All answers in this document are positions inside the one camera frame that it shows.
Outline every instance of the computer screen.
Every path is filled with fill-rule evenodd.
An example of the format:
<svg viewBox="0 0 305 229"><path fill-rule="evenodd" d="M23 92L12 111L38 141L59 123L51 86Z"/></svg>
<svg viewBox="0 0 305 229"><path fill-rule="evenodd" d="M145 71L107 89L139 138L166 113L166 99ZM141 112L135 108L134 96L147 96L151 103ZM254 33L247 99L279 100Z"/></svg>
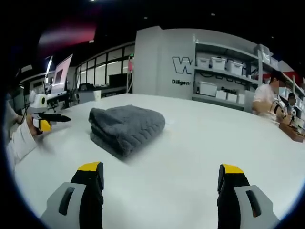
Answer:
<svg viewBox="0 0 305 229"><path fill-rule="evenodd" d="M72 55L56 66L51 93L64 92L71 59Z"/></svg>

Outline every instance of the wooden board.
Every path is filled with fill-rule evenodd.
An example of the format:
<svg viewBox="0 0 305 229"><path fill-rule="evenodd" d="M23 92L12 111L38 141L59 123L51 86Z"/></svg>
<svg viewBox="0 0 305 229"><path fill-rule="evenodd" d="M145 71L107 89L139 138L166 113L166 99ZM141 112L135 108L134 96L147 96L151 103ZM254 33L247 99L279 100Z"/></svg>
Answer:
<svg viewBox="0 0 305 229"><path fill-rule="evenodd" d="M284 123L281 123L279 125L279 128L283 130L292 140L296 142L303 142L304 136L299 134L297 130L289 125L286 125Z"/></svg>

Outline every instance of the folded towel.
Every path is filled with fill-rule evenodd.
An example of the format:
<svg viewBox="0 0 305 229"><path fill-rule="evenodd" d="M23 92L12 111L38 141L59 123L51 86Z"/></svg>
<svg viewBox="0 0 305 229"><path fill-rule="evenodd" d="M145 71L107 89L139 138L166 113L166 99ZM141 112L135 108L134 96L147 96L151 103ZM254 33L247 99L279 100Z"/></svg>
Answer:
<svg viewBox="0 0 305 229"><path fill-rule="evenodd" d="M165 118L159 112L132 105L108 110L92 108L89 122L91 140L117 158L127 157L165 126Z"/></svg>

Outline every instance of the white table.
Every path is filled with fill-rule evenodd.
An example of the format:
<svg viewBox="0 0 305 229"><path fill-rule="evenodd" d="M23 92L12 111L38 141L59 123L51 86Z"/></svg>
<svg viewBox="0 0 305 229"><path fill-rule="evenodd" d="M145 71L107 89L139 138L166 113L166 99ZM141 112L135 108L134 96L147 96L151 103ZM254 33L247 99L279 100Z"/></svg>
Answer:
<svg viewBox="0 0 305 229"><path fill-rule="evenodd" d="M90 140L93 107L133 104L162 113L164 131L122 162ZM104 163L104 228L217 228L219 165L239 166L282 219L305 178L305 144L273 123L233 109L182 99L121 94L63 111L58 124L15 169L26 202L40 216L48 197L85 163Z"/></svg>

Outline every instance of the ceiling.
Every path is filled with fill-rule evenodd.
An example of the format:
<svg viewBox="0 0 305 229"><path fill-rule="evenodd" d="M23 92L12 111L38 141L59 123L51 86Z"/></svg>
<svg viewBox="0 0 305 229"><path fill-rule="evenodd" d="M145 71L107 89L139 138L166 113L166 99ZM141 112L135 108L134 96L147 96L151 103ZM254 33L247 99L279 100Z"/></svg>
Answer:
<svg viewBox="0 0 305 229"><path fill-rule="evenodd" d="M10 1L12 68L37 59L38 40L48 27L66 18L97 23L94 43L74 45L55 54L60 62L74 53L72 65L98 52L134 41L139 29L159 25L226 32L270 48L305 78L304 17L301 1L188 0L41 0Z"/></svg>

